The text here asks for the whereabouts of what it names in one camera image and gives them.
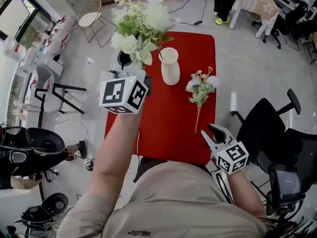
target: red tablecloth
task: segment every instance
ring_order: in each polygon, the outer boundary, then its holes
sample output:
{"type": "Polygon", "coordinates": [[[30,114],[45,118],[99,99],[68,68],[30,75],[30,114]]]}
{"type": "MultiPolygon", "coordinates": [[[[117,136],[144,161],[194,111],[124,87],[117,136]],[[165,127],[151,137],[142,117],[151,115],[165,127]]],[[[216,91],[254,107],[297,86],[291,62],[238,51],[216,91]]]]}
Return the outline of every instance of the red tablecloth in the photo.
{"type": "MultiPolygon", "coordinates": [[[[191,74],[197,70],[207,73],[210,66],[213,68],[212,75],[216,74],[214,38],[183,32],[169,32],[168,36],[174,37],[174,40],[165,42],[163,48],[177,49],[180,80],[176,85],[166,85],[161,75],[159,53],[152,52],[153,63],[146,66],[146,72],[152,77],[152,95],[145,99],[139,153],[157,159],[207,164],[211,152],[200,131],[207,128],[207,123],[214,123],[216,93],[210,93],[204,103],[195,133],[197,106],[188,100],[192,94],[185,88],[191,74]]],[[[108,113],[106,133],[115,116],[108,113]]],[[[133,153],[137,153],[136,143],[133,153]]]]}

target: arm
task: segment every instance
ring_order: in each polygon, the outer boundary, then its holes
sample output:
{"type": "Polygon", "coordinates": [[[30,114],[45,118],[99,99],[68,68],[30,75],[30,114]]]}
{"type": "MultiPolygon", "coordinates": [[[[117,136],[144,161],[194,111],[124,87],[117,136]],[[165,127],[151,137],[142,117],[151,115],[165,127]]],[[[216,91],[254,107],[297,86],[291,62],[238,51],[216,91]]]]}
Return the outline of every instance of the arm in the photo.
{"type": "Polygon", "coordinates": [[[101,196],[114,209],[128,171],[141,121],[136,115],[117,115],[95,160],[88,195],[101,196]]]}
{"type": "Polygon", "coordinates": [[[37,186],[41,180],[31,180],[31,179],[18,179],[11,176],[11,187],[18,189],[32,189],[37,186]]]}
{"type": "Polygon", "coordinates": [[[234,204],[254,217],[267,218],[263,203],[244,174],[239,170],[227,177],[234,204]]]}

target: white chair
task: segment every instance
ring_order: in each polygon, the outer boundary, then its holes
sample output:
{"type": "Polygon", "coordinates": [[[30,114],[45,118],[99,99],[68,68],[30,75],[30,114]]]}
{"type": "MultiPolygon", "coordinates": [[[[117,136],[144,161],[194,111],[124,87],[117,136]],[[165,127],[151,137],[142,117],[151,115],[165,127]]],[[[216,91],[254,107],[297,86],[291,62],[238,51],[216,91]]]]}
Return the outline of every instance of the white chair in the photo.
{"type": "Polygon", "coordinates": [[[115,31],[117,30],[117,26],[113,24],[111,21],[102,17],[100,9],[101,0],[85,0],[78,14],[78,25],[84,29],[84,33],[86,35],[88,43],[91,43],[92,39],[95,37],[99,46],[102,48],[111,40],[111,38],[109,38],[105,44],[100,44],[96,34],[106,26],[106,24],[103,21],[101,21],[100,18],[103,18],[104,20],[108,21],[110,24],[115,26],[115,31]],[[100,21],[103,24],[103,26],[97,32],[94,32],[92,26],[97,20],[100,21]],[[88,39],[85,31],[85,29],[88,27],[90,27],[91,31],[93,32],[93,36],[91,37],[91,39],[88,39]]]}
{"type": "Polygon", "coordinates": [[[38,83],[37,83],[37,88],[35,89],[34,96],[40,101],[44,102],[44,112],[46,113],[60,112],[64,114],[64,111],[61,109],[62,109],[63,103],[66,103],[69,106],[71,106],[73,109],[84,114],[84,112],[81,109],[79,109],[74,104],[66,100],[64,98],[64,95],[65,93],[67,93],[66,89],[86,91],[86,88],[80,88],[80,87],[69,86],[69,85],[61,85],[59,75],[53,70],[51,70],[45,64],[38,65],[37,73],[38,73],[38,83]],[[49,89],[45,89],[44,85],[49,78],[53,79],[53,85],[49,89]],[[44,92],[45,94],[43,94],[43,96],[40,97],[38,95],[39,92],[44,92]]]}

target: yellow sneaker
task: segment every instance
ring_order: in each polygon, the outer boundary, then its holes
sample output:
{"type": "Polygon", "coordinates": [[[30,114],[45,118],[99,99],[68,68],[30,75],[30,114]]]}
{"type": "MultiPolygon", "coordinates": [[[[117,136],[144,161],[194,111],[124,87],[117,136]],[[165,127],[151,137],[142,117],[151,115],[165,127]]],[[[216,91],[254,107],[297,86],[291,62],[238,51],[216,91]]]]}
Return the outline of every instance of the yellow sneaker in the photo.
{"type": "Polygon", "coordinates": [[[228,16],[226,21],[223,21],[221,18],[218,18],[215,22],[217,25],[226,24],[230,22],[230,17],[228,16]]]}

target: gray floor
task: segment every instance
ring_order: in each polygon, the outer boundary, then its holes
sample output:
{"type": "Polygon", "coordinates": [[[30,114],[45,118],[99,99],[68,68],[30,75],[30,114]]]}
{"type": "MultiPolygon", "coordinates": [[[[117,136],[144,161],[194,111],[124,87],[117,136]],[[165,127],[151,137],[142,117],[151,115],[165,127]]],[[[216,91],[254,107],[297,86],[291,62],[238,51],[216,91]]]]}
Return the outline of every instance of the gray floor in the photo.
{"type": "MultiPolygon", "coordinates": [[[[169,10],[175,10],[185,1],[164,0],[164,4],[169,10]]],[[[205,0],[190,0],[182,10],[174,12],[172,18],[193,24],[201,19],[204,5],[205,0]]],[[[113,7],[114,5],[103,7],[103,16],[111,19],[110,10],[113,7]]],[[[257,29],[251,25],[254,19],[257,19],[256,15],[243,11],[233,30],[230,30],[228,25],[218,26],[214,22],[213,0],[208,0],[203,24],[199,26],[176,24],[173,29],[210,34],[215,38],[216,73],[221,82],[217,89],[216,123],[228,127],[234,135],[238,132],[240,123],[237,117],[232,118],[229,115],[231,92],[237,93],[237,109],[246,116],[261,98],[267,98],[277,109],[288,104],[286,92],[292,88],[301,103],[302,113],[299,116],[295,112],[284,114],[282,118],[286,127],[316,134],[317,100],[313,84],[313,80],[317,84],[316,65],[310,68],[303,48],[301,47],[299,52],[295,51],[288,47],[281,37],[281,50],[277,49],[275,40],[271,36],[267,38],[266,44],[255,38],[257,29]]],[[[98,37],[105,42],[113,31],[113,26],[108,24],[98,37]]],[[[72,102],[77,103],[85,114],[73,112],[65,105],[63,110],[71,111],[70,113],[44,116],[44,128],[57,132],[66,144],[77,143],[82,138],[89,139],[92,156],[100,147],[105,132],[107,113],[98,106],[99,85],[105,80],[106,72],[109,70],[112,52],[110,43],[102,49],[95,40],[88,44],[82,29],[76,29],[65,48],[67,66],[62,75],[62,83],[88,89],[85,94],[71,92],[67,96],[72,102]],[[89,63],[87,57],[95,63],[89,63]]],[[[312,60],[311,54],[306,52],[309,60],[312,60]]],[[[121,192],[121,198],[125,203],[128,202],[135,188],[132,180],[137,165],[137,158],[133,156],[121,192]]],[[[208,168],[210,171],[215,169],[212,163],[209,163],[208,168]]],[[[60,175],[54,177],[51,184],[44,183],[45,196],[62,192],[69,197],[71,203],[75,203],[76,195],[85,193],[91,173],[85,169],[84,162],[80,159],[74,162],[62,162],[57,169],[60,175]]],[[[244,173],[256,184],[268,180],[268,176],[253,165],[245,167],[244,173]]],[[[268,190],[267,184],[264,186],[264,192],[268,190]]],[[[317,188],[313,186],[307,193],[307,199],[299,215],[314,214],[317,210],[317,203],[313,202],[316,193],[317,188]]]]}

